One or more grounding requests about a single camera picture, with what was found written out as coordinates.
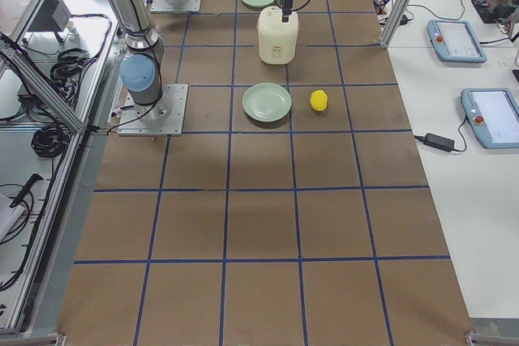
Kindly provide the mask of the cream white rice cooker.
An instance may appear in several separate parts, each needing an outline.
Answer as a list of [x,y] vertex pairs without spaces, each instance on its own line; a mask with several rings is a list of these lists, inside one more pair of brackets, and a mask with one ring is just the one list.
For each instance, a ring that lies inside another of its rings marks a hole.
[[282,21],[282,9],[264,8],[258,18],[259,57],[270,65],[285,65],[295,55],[299,32],[298,14],[293,12],[287,22]]

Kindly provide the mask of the green plate near yellow fruit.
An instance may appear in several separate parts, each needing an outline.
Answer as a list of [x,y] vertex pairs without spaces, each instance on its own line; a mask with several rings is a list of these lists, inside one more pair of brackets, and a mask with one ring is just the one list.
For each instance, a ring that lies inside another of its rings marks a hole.
[[242,98],[245,113],[258,122],[276,122],[292,107],[289,92],[276,83],[257,83],[249,87]]

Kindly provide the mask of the yellow plastic fruit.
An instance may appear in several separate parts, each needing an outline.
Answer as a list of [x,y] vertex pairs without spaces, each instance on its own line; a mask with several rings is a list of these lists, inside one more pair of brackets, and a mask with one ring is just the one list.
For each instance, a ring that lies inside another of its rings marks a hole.
[[323,90],[315,90],[310,96],[310,105],[316,112],[323,112],[328,108],[328,94]]

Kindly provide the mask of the upper blue teach pendant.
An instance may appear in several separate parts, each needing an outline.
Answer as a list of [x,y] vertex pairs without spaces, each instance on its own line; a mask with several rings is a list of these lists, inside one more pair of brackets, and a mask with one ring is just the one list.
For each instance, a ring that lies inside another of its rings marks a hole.
[[442,62],[480,64],[487,61],[483,47],[468,21],[431,19],[427,22],[427,34]]

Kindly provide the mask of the blue teach pendant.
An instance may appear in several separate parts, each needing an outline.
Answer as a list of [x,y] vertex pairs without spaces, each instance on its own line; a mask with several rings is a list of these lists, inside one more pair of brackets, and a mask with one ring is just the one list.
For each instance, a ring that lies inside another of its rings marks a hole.
[[427,34],[442,62],[480,64],[487,61],[483,47],[468,21],[431,19],[427,22]]
[[484,148],[518,148],[518,105],[508,88],[463,89],[461,105]]

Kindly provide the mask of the brown paper table mat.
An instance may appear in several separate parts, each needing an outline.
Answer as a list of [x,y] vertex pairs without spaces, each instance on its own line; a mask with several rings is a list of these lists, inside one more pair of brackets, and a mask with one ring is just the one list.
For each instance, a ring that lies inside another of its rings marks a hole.
[[[183,133],[105,153],[57,328],[69,345],[462,345],[471,323],[371,0],[297,0],[261,62],[258,15],[154,15]],[[242,107],[276,83],[276,122]],[[311,93],[328,108],[316,112]]]

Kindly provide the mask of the black power adapter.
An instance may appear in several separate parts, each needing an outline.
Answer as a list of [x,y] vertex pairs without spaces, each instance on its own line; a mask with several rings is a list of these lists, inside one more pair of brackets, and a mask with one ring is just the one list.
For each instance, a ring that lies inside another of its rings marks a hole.
[[453,139],[445,138],[444,136],[435,135],[432,133],[425,134],[423,143],[428,147],[433,147],[444,152],[453,152],[455,149]]

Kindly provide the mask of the grey control box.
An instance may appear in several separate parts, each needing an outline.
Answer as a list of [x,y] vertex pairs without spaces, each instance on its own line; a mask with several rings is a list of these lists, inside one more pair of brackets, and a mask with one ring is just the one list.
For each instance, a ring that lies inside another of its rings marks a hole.
[[58,42],[65,41],[59,33],[64,32],[71,13],[63,0],[44,0],[31,25],[29,32],[52,32]]

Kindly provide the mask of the lower blue teach pendant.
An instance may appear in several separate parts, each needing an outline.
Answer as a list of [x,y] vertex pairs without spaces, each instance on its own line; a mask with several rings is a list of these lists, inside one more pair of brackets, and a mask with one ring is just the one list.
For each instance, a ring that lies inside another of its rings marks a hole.
[[508,88],[463,89],[461,105],[484,148],[518,148],[518,105]]

